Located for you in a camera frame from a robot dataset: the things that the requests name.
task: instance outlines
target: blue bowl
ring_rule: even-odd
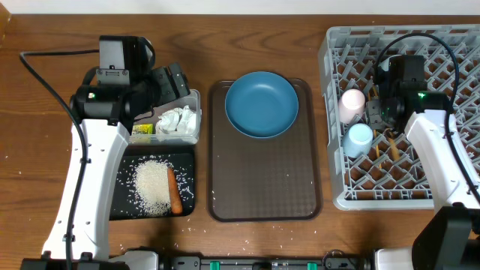
[[[237,79],[225,98],[226,117],[253,138],[271,138],[292,126],[299,112],[293,86],[275,73],[258,71]]]

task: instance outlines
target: gray dish rack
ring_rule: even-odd
[[[374,97],[374,63],[378,53],[395,38],[422,32],[442,38],[457,56],[460,85],[455,116],[460,138],[480,172],[480,25],[403,25],[333,27],[318,52],[320,85],[328,122],[328,168],[334,204],[341,210],[432,209],[434,203],[422,164],[407,138],[396,140],[400,159],[394,160],[382,133],[372,149],[348,158],[341,140],[348,129],[338,119],[338,100],[344,91],[359,89]],[[416,54],[425,57],[429,91],[452,93],[453,62],[444,48],[428,37],[408,37],[385,57]],[[380,156],[377,158],[376,146]]]

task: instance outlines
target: black cutting board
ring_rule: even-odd
[[[171,164],[182,199],[183,213],[181,216],[191,214],[195,207],[194,155],[192,153],[146,154],[124,156],[121,159],[115,181],[110,220],[118,221],[134,218],[162,218],[173,216],[171,211],[159,216],[146,215],[140,210],[138,205],[134,204],[135,187],[133,183],[129,184],[128,181],[133,180],[137,166],[146,161],[166,161]]]

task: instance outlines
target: wood grain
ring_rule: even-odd
[[[0,48],[2,48],[2,41],[7,24],[10,21],[10,16],[10,12],[0,3]]]
[[[192,88],[201,93],[193,214],[110,222],[112,255],[140,245],[168,255],[216,257],[321,257],[333,248],[368,254],[373,248],[411,245],[433,212],[346,212],[334,207],[317,51],[332,26],[456,23],[480,23],[480,17],[14,15],[0,49],[0,267],[18,269],[22,258],[40,256],[58,211],[70,160],[71,123],[21,65],[20,51],[91,49],[98,48],[99,35],[143,35],[154,45],[157,65],[179,62]],[[98,64],[98,56],[29,61],[68,100],[84,73]],[[321,214],[312,221],[218,223],[206,210],[209,88],[218,80],[259,70],[302,78],[312,88],[324,199]]]

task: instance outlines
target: yellow label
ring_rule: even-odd
[[[133,134],[152,134],[153,133],[153,124],[136,124],[133,126]]]

